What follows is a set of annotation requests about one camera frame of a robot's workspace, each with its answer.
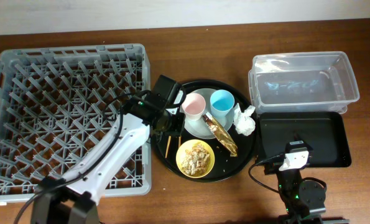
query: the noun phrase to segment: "white wall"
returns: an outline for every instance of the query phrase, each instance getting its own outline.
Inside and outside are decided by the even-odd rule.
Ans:
[[[0,34],[370,17],[370,0],[0,0]]]

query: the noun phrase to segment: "crumpled tissue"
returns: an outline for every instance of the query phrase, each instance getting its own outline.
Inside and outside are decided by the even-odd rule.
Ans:
[[[255,121],[251,118],[255,111],[255,106],[249,106],[244,112],[241,112],[239,104],[234,107],[233,124],[239,134],[249,136],[255,130]]]

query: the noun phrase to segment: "brown tabletop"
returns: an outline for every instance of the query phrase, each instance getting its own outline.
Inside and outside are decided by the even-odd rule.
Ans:
[[[0,52],[125,43],[146,47],[152,85],[160,74],[177,81],[212,78],[235,86],[248,98],[247,74],[255,55],[344,51],[361,95],[343,114],[352,165],[306,169],[302,175],[328,184],[323,217],[370,223],[370,19],[8,35],[0,36]],[[277,186],[276,176],[264,176],[262,167],[253,173],[267,185]],[[22,205],[0,207],[0,223],[12,223]],[[30,211],[31,207],[22,223],[29,222]],[[221,182],[196,183],[169,171],[154,153],[152,190],[145,196],[103,198],[98,212],[105,223],[255,222],[286,213],[280,197],[253,182],[247,169]]]

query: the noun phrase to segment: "yellow bowl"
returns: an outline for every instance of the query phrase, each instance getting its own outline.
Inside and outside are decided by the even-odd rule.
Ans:
[[[195,144],[197,144],[199,142],[201,143],[202,146],[204,146],[204,149],[206,149],[210,153],[210,162],[208,163],[207,170],[205,171],[204,174],[198,175],[198,176],[188,175],[188,174],[184,173],[184,171],[182,170],[182,167],[181,167],[182,161],[184,160],[184,158],[186,156],[185,151],[186,151],[186,149],[191,149]],[[177,166],[183,174],[185,174],[187,177],[190,177],[190,178],[200,178],[200,177],[206,176],[212,170],[212,167],[214,166],[214,163],[215,163],[214,151],[212,151],[211,146],[209,146],[206,142],[203,142],[201,140],[197,140],[197,139],[189,140],[189,141],[183,143],[177,151]]]

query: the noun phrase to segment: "plastic bin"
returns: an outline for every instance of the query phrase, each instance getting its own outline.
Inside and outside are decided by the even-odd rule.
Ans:
[[[150,64],[141,44],[1,53],[0,204],[28,200],[46,175],[60,178],[110,129],[101,115],[106,102],[145,89]],[[106,197],[148,193],[150,150],[145,143],[128,158]]]
[[[335,111],[359,100],[359,90],[344,52],[257,55],[249,71],[256,113]]]

